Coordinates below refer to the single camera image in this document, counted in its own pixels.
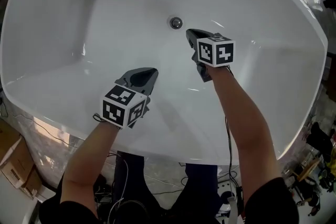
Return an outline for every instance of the black sleeve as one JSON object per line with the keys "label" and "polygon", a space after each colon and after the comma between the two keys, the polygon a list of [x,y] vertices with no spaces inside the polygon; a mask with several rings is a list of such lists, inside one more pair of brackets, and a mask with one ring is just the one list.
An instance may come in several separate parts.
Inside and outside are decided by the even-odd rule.
{"label": "black sleeve", "polygon": [[58,222],[64,224],[101,224],[89,208],[74,201],[64,201],[59,205]]}
{"label": "black sleeve", "polygon": [[252,194],[246,203],[245,216],[245,224],[299,223],[298,208],[281,177],[264,184]]}

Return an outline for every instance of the wire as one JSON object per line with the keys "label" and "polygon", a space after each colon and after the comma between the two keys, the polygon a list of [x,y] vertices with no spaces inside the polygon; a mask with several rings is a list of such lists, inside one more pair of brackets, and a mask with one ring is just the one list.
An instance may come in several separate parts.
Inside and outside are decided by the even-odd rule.
{"label": "wire", "polygon": [[183,189],[178,189],[178,190],[174,190],[174,191],[166,191],[164,193],[152,193],[152,195],[160,195],[160,194],[168,194],[168,193],[176,193],[179,191],[183,191]]}
{"label": "wire", "polygon": [[185,185],[183,184],[183,182],[182,182],[182,181],[183,181],[184,179],[186,179],[186,178],[188,178],[188,177],[187,177],[187,176],[185,176],[185,177],[183,177],[183,178],[181,179],[181,184],[182,184],[183,186],[185,186]]}
{"label": "wire", "polygon": [[106,120],[102,119],[98,113],[95,113],[92,117],[95,121],[106,122]]}
{"label": "wire", "polygon": [[[239,165],[237,165],[235,168],[233,168],[233,169],[231,170],[231,172],[233,172],[234,170],[236,170],[238,167],[239,167]],[[218,179],[220,179],[221,177],[226,176],[226,175],[228,175],[228,174],[229,174],[229,172],[226,172],[224,175],[220,175],[220,176],[218,177]]]}
{"label": "wire", "polygon": [[141,202],[139,202],[139,201],[137,201],[137,200],[127,200],[127,201],[124,201],[124,202],[120,205],[120,207],[125,206],[125,205],[127,205],[127,204],[131,204],[131,203],[134,203],[134,204],[139,205],[139,206],[144,210],[144,212],[145,212],[145,214],[146,214],[146,218],[147,218],[147,221],[146,221],[145,223],[149,223],[150,215],[148,214],[148,211],[147,211],[147,209],[146,209],[146,207],[145,207],[145,205],[144,205],[143,203],[141,203]]}
{"label": "wire", "polygon": [[54,135],[52,135],[51,133],[49,133],[49,131],[48,131],[45,127],[43,127],[41,124],[38,124],[36,121],[34,121],[34,120],[30,119],[30,118],[28,118],[28,117],[26,117],[26,116],[24,116],[24,115],[22,115],[22,114],[17,114],[17,115],[12,114],[12,115],[13,115],[14,118],[17,118],[17,117],[19,117],[19,116],[22,116],[22,117],[26,118],[27,120],[30,120],[30,121],[34,122],[35,124],[37,124],[38,126],[40,126],[42,129],[44,129],[50,136],[52,136],[52,137],[55,138],[56,140],[62,141],[64,144],[66,144],[66,145],[68,145],[68,146],[70,146],[70,147],[78,148],[78,147],[76,147],[76,146],[71,146],[70,144],[68,144],[67,142],[65,142],[64,140],[62,140],[62,139],[60,139],[60,138],[58,138],[58,137],[55,137]]}
{"label": "wire", "polygon": [[108,224],[110,224],[110,215],[111,215],[112,210],[114,209],[115,205],[116,205],[117,203],[120,204],[120,202],[121,202],[122,200],[124,200],[124,198],[120,198],[120,199],[119,199],[118,201],[116,201],[115,204],[111,207],[109,216],[108,216],[108,218],[107,218],[107,223],[108,223]]}
{"label": "wire", "polygon": [[[235,173],[235,176],[233,177],[233,179],[235,179],[235,178],[237,177],[237,172],[236,172],[236,171],[231,171],[231,173]],[[227,172],[226,175],[222,175],[222,176],[220,176],[218,179],[220,179],[220,178],[222,178],[222,177],[224,177],[224,176],[227,176],[227,175],[228,175],[228,172]]]}
{"label": "wire", "polygon": [[118,155],[118,156],[125,162],[125,164],[126,164],[126,168],[127,168],[125,185],[124,185],[124,189],[122,190],[122,194],[121,194],[121,198],[123,198],[124,193],[125,193],[125,190],[126,190],[126,184],[127,184],[127,180],[128,180],[128,172],[129,172],[129,170],[128,170],[128,164],[127,164],[127,162],[125,161],[125,159],[124,159],[123,157],[121,157],[118,153],[117,153],[117,155]]}
{"label": "wire", "polygon": [[162,181],[162,180],[157,179],[157,178],[155,178],[155,177],[151,177],[151,176],[146,175],[146,174],[143,174],[143,175],[146,176],[146,177],[149,177],[149,178],[151,178],[151,179],[153,179],[153,180],[159,181],[159,182],[161,182],[161,183],[164,183],[164,184],[167,184],[167,185],[172,185],[172,186],[177,187],[177,188],[181,188],[181,187],[178,186],[178,185],[175,185],[175,184],[172,184],[172,183],[168,183],[168,182]]}
{"label": "wire", "polygon": [[[232,71],[231,71],[231,68],[229,65],[226,66],[227,70],[231,73],[231,75],[234,77]],[[237,184],[237,181],[235,181],[235,179],[232,177],[232,174],[231,174],[231,168],[232,168],[232,145],[231,145],[231,134],[230,134],[230,128],[229,128],[229,124],[227,122],[227,118],[225,116],[225,126],[226,126],[226,131],[227,131],[227,137],[228,137],[228,142],[229,142],[229,151],[230,151],[230,165],[229,165],[229,178],[230,178],[230,191],[231,191],[231,195],[233,195],[233,192],[232,192],[232,184],[231,184],[231,181],[235,183],[236,187],[238,187],[238,184]]]}

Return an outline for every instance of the white cable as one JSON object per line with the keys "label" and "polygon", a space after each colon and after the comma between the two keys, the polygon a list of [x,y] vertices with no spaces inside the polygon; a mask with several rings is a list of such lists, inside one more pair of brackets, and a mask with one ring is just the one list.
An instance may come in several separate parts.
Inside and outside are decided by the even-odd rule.
{"label": "white cable", "polygon": [[123,200],[123,196],[124,196],[124,193],[125,193],[125,190],[126,190],[126,184],[127,184],[127,180],[128,180],[128,164],[127,164],[127,162],[123,159],[123,157],[121,157],[118,153],[116,153],[116,154],[117,154],[117,155],[118,155],[118,156],[125,162],[125,164],[126,164],[126,168],[127,168],[127,173],[126,173],[126,180],[125,180],[124,189],[122,190],[121,198],[120,198],[119,201],[117,201],[117,202],[112,206],[112,208],[111,208],[111,210],[110,210],[110,213],[109,213],[109,217],[108,217],[108,219],[107,219],[107,223],[108,223],[108,224],[110,224],[110,214],[111,214],[111,212],[112,212],[112,209],[114,208],[114,206],[115,206],[116,204],[118,204],[118,208],[119,208],[120,203],[121,203],[121,201]]}
{"label": "white cable", "polygon": [[109,216],[108,216],[108,218],[107,218],[107,223],[108,223],[108,224],[110,224],[110,215],[111,215],[112,210],[114,209],[115,205],[116,205],[117,203],[120,203],[122,200],[124,200],[124,198],[121,198],[120,200],[116,201],[115,204],[112,206],[112,208],[111,208],[111,210],[110,210],[110,213],[109,213]]}
{"label": "white cable", "polygon": [[[231,170],[231,172],[233,172],[235,169],[237,169],[239,167],[239,165],[237,165],[235,168],[233,168],[232,170]],[[229,172],[226,172],[225,174],[222,174],[222,175],[218,175],[218,178],[221,178],[221,177],[224,177],[224,176],[226,176],[226,175],[228,175],[229,174]]]}

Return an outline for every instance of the concrete floor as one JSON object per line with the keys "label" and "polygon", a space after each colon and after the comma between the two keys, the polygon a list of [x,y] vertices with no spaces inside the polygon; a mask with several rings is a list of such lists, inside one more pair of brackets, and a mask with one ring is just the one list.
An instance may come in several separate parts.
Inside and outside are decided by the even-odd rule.
{"label": "concrete floor", "polygon": [[[83,140],[31,116],[10,103],[3,93],[2,96],[8,112],[8,117],[3,119],[20,131],[41,176],[48,184],[57,187],[69,158]],[[1,112],[6,115],[3,106]],[[115,156],[108,157],[101,172],[110,184],[113,182],[115,163]],[[219,166],[218,171],[220,176],[228,171],[228,166]],[[186,176],[184,167],[179,163],[148,157],[145,158],[144,175],[152,193],[183,189],[181,179]],[[179,192],[176,192],[156,195],[156,198],[163,208],[168,209],[178,196]]]}

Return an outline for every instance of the floor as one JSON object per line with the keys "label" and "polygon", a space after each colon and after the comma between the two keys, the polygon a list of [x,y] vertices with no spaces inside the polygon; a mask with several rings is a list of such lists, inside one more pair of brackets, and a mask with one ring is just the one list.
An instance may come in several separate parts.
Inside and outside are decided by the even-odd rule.
{"label": "floor", "polygon": [[[326,10],[319,0],[304,0],[311,7],[313,13],[319,20],[324,29],[331,52],[336,53],[336,14],[331,10]],[[4,10],[0,2],[0,15]],[[336,117],[336,103],[329,100],[321,86],[316,102],[312,107],[311,113],[307,118],[306,124],[296,139],[293,147],[279,161],[284,173],[288,164],[292,162],[302,162],[311,150],[306,147],[304,142],[305,135],[309,130],[312,121],[318,121],[320,127],[326,133],[332,128]],[[27,114],[20,108],[11,104],[3,95],[8,117],[3,118],[10,125],[18,129],[27,141],[30,152],[36,166],[44,180],[53,187],[56,187],[67,162],[73,152],[78,148],[83,140],[76,138],[68,133],[64,133],[41,120]],[[2,115],[6,115],[5,108],[1,108]],[[114,174],[115,157],[108,157],[102,170],[102,174],[112,183]],[[228,171],[227,166],[218,168],[219,175]],[[145,180],[152,193],[170,192],[183,188],[181,179],[185,176],[184,167],[179,163],[164,159],[146,158],[145,159]],[[179,192],[170,194],[156,195],[157,200],[163,208],[170,208],[178,197]]]}
{"label": "floor", "polygon": [[[57,187],[69,158],[83,140],[29,115],[10,103],[4,94],[2,96],[8,112],[8,117],[3,119],[20,131],[40,174],[48,184]],[[1,106],[1,113],[6,115],[3,106]],[[101,172],[111,184],[115,161],[114,156],[108,157]],[[145,158],[144,174],[149,190],[154,194],[182,190],[181,179],[185,177],[185,171],[181,165],[183,164],[164,159]],[[228,166],[218,167],[219,176],[227,171]],[[156,195],[156,198],[163,208],[168,209],[178,196],[179,192],[175,192]]]}

